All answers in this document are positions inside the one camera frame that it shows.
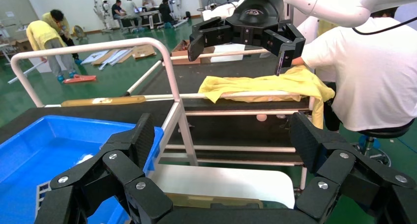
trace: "yellow shirt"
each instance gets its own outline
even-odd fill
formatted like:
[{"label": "yellow shirt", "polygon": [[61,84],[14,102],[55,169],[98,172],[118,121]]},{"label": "yellow shirt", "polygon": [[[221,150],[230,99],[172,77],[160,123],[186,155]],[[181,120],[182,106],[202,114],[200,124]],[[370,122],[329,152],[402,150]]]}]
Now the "yellow shirt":
[{"label": "yellow shirt", "polygon": [[[334,97],[334,91],[327,87],[316,75],[305,66],[296,66],[279,76],[266,76],[259,78],[219,78],[207,76],[198,90],[216,103],[223,93],[243,91],[268,91],[282,90],[302,96],[314,97],[313,124],[323,128],[324,102]],[[295,100],[300,101],[300,96],[260,96],[233,98],[236,101],[268,102]]]},{"label": "yellow shirt", "polygon": [[64,19],[61,22],[55,22],[55,20],[52,18],[52,15],[50,12],[42,15],[42,21],[46,22],[51,26],[53,29],[55,29],[58,33],[63,30],[70,33],[70,27],[68,24],[68,21],[64,17]]},{"label": "yellow shirt", "polygon": [[60,40],[63,47],[66,46],[57,31],[44,21],[31,22],[26,29],[26,35],[34,51],[44,50],[45,42],[55,38]]}]

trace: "gray pants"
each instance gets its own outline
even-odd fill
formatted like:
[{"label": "gray pants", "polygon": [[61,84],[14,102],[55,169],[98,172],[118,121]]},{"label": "gray pants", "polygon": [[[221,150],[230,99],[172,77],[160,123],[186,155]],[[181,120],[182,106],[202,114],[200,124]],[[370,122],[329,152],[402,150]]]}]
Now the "gray pants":
[{"label": "gray pants", "polygon": [[[63,47],[60,40],[58,38],[51,39],[45,42],[45,49],[55,49]],[[75,72],[74,62],[70,54],[60,55],[62,63],[68,69],[68,71]],[[62,75],[61,66],[58,63],[57,56],[48,56],[49,66],[51,67],[52,73],[58,77]]]}]

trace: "yellow shirt person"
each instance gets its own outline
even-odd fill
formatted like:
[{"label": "yellow shirt person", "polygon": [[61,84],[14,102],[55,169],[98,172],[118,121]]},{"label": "yellow shirt person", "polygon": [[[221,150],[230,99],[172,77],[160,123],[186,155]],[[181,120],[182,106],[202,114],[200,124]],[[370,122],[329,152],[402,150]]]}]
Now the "yellow shirt person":
[{"label": "yellow shirt person", "polygon": [[[56,49],[66,46],[57,31],[41,20],[31,22],[26,29],[26,35],[28,36],[30,45],[34,51]],[[60,58],[66,69],[68,69],[70,78],[73,78],[76,71],[73,66],[71,55],[61,55]],[[64,77],[57,57],[48,56],[48,63],[52,73],[57,77],[57,80],[63,82]]]}]

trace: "blue crate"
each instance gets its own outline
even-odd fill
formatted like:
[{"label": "blue crate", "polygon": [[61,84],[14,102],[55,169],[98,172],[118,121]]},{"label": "blue crate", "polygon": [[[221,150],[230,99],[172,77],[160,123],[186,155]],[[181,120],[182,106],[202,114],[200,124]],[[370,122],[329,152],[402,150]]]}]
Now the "blue crate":
[{"label": "blue crate", "polygon": [[[0,223],[32,224],[37,186],[73,167],[86,154],[95,155],[114,134],[135,124],[64,116],[45,116],[0,145]],[[155,139],[144,172],[154,170],[164,132]],[[89,224],[123,224],[127,213],[115,198],[104,201]]]}]

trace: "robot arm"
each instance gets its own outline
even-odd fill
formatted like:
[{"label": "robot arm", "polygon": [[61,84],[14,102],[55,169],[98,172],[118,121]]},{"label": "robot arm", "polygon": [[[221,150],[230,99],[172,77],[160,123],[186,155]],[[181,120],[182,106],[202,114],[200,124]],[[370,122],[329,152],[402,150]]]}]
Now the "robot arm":
[{"label": "robot arm", "polygon": [[283,0],[302,13],[353,28],[368,20],[371,13],[416,0]]}]

